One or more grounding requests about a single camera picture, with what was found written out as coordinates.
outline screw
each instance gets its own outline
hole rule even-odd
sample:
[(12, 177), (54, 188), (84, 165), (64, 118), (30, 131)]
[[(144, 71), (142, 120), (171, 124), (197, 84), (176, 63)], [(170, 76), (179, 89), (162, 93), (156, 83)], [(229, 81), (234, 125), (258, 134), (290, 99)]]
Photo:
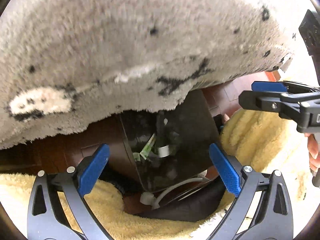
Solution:
[(303, 107), (310, 107), (310, 104), (308, 102), (301, 102), (300, 105)]
[(75, 167), (70, 166), (69, 168), (67, 168), (67, 173), (73, 173), (76, 170)]
[(280, 177), (281, 176), (281, 171), (275, 170), (275, 175)]
[(252, 171), (251, 166), (244, 166), (243, 169), (244, 169), (244, 171), (246, 171), (246, 172), (251, 172), (251, 171)]
[(44, 171), (39, 171), (39, 172), (38, 172), (38, 176), (39, 176), (39, 177), (42, 177), (43, 175), (44, 175)]

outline white cable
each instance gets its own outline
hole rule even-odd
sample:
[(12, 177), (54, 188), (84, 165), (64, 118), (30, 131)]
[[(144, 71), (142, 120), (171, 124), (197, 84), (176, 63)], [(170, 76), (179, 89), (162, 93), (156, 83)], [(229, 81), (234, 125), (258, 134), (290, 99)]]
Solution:
[(160, 207), (159, 202), (164, 198), (165, 195), (167, 195), (170, 191), (174, 190), (177, 187), (180, 187), (184, 184), (190, 183), (190, 182), (203, 182), (203, 178), (191, 178), (191, 179), (187, 179), (184, 180), (178, 184), (175, 184), (169, 188), (167, 188), (164, 192), (162, 192), (159, 197), (156, 198), (156, 200), (154, 201), (153, 205), (152, 205), (152, 209), (157, 209)]

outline blue gripper pad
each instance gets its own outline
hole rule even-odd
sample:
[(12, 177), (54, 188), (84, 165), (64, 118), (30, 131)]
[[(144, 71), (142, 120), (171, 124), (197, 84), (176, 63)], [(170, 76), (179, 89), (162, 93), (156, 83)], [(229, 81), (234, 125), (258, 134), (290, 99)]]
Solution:
[(286, 93), (288, 89), (279, 82), (255, 81), (251, 85), (252, 91)]
[(81, 197), (89, 194), (96, 184), (110, 157), (110, 149), (102, 144), (93, 154), (91, 162), (78, 177), (78, 193)]
[(239, 175), (215, 143), (210, 145), (209, 156), (228, 192), (238, 197), (241, 191)]

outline yellow fleece fabric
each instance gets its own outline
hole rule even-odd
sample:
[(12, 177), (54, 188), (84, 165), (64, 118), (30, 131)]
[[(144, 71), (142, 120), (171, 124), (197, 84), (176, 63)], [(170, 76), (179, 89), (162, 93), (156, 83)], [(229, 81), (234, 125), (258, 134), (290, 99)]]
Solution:
[[(225, 151), (235, 155), (242, 165), (251, 165), (259, 172), (271, 173), (278, 169), (283, 173), (294, 211), (296, 235), (315, 211), (320, 195), (319, 189), (311, 184), (307, 139), (296, 131), (295, 122), (280, 119), (274, 113), (241, 109), (226, 123), (221, 142)], [(21, 174), (0, 175), (0, 201), (25, 236), (28, 202), (34, 179), (34, 176)], [(217, 212), (224, 212), (223, 209), (228, 208), (233, 198), (231, 194), (225, 193)], [(80, 231), (63, 194), (60, 194), (60, 199), (72, 228)], [(188, 239), (197, 228), (200, 230), (206, 227), (203, 221), (153, 220), (127, 214), (124, 212), (121, 194), (103, 181), (98, 181), (85, 199), (103, 227), (116, 240)], [(253, 206), (258, 200), (255, 197)], [(247, 217), (252, 218), (255, 207), (251, 208)]]

